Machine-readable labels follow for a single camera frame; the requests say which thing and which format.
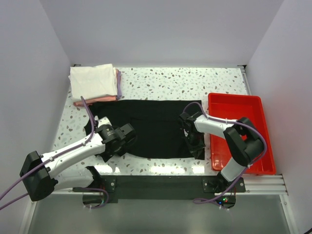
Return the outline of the black t shirt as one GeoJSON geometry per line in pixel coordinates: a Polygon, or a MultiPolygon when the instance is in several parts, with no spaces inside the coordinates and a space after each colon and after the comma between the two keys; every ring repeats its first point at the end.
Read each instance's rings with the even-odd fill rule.
{"type": "Polygon", "coordinates": [[[194,158],[204,160],[204,135],[197,135],[195,146],[188,146],[179,121],[183,111],[193,115],[200,110],[200,100],[120,100],[96,102],[89,109],[93,116],[107,117],[113,127],[131,124],[136,142],[128,153],[153,159],[194,158]]]}

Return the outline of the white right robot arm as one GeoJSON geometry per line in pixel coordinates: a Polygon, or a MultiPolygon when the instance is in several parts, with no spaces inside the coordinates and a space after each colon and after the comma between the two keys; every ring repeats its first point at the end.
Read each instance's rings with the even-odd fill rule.
{"type": "Polygon", "coordinates": [[[194,158],[199,158],[204,151],[204,134],[225,140],[231,158],[218,173],[217,179],[218,188],[224,192],[229,191],[234,186],[234,180],[267,151],[264,137],[246,117],[228,120],[201,112],[194,115],[183,112],[179,121],[188,150],[194,158]]]}

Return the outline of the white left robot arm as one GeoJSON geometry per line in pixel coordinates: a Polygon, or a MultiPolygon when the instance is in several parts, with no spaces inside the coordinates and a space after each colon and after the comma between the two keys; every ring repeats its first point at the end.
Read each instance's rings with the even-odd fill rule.
{"type": "Polygon", "coordinates": [[[32,201],[40,201],[60,189],[83,187],[96,191],[101,179],[89,166],[83,172],[72,166],[90,156],[103,156],[106,161],[124,155],[135,143],[137,134],[129,123],[113,127],[107,117],[91,120],[91,132],[83,139],[62,149],[40,155],[33,151],[26,156],[20,177],[32,201]]]}

